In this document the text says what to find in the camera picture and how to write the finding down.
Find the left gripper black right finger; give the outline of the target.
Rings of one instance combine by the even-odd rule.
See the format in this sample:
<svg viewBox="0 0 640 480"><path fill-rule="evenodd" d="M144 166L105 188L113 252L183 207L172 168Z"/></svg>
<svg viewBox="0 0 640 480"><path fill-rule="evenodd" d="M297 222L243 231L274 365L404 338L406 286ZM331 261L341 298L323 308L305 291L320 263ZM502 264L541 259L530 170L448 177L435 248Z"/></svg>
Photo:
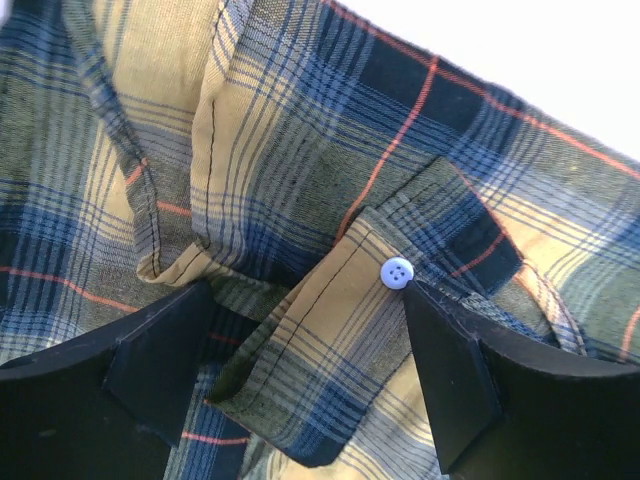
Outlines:
<svg viewBox="0 0 640 480"><path fill-rule="evenodd" d="M545 345L424 283L403 292L441 471L452 479L635 479L639 370Z"/></svg>

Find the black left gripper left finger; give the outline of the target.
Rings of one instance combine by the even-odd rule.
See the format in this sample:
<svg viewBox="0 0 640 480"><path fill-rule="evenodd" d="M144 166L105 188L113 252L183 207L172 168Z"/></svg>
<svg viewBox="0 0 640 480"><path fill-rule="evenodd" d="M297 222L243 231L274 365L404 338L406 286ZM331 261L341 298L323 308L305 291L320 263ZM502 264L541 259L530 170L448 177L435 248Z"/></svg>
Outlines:
<svg viewBox="0 0 640 480"><path fill-rule="evenodd" d="M191 283L1 366L4 479L161 479L181 439L209 331Z"/></svg>

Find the yellow plaid long sleeve shirt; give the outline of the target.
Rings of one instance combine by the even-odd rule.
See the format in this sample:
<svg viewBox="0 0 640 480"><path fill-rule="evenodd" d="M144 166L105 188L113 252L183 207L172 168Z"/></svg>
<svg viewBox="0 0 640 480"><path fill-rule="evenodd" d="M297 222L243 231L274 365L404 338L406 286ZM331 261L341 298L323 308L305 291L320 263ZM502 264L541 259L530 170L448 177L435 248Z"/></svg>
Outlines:
<svg viewBox="0 0 640 480"><path fill-rule="evenodd" d="M639 362L639 166L334 1L13 1L1 358L194 280L212 325L162 479L438 479L383 263Z"/></svg>

